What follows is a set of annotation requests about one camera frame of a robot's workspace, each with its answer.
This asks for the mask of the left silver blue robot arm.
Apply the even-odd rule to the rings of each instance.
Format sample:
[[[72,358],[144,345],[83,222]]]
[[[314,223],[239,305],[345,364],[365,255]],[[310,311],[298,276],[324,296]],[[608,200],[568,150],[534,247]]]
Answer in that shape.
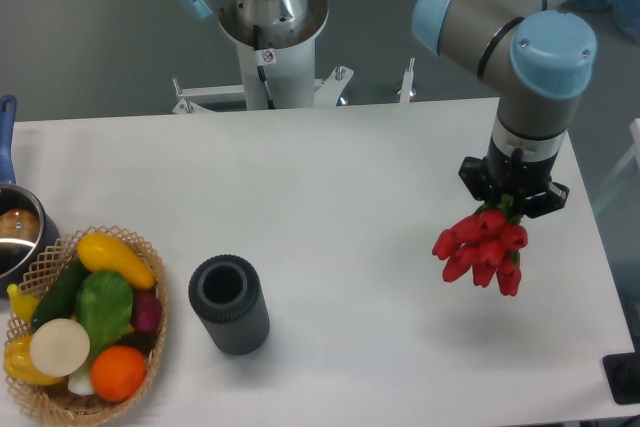
[[[466,158],[459,174],[471,195],[495,204],[510,197],[530,218],[561,209],[568,190],[551,170],[571,121],[559,40],[564,0],[418,0],[412,30],[422,44],[472,72],[500,101],[488,152]],[[238,48],[251,110],[311,107],[315,39],[326,0],[181,0],[198,17],[216,15]]]

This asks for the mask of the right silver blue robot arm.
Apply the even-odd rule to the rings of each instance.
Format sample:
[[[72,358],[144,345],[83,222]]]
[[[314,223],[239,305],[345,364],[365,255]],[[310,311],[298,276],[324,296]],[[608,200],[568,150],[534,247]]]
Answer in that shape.
[[[524,215],[560,209],[567,187],[551,171],[597,52],[593,29],[561,13],[568,0],[417,0],[414,36],[499,95],[484,158],[459,175],[478,201],[513,198]]]

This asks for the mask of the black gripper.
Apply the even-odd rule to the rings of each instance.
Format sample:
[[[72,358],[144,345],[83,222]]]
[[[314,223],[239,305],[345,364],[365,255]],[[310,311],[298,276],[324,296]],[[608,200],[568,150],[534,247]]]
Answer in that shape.
[[[559,146],[555,139],[492,135],[486,159],[465,157],[459,177],[476,201],[499,203],[509,196],[512,203],[523,203],[523,216],[542,217],[563,209],[570,192],[552,181]]]

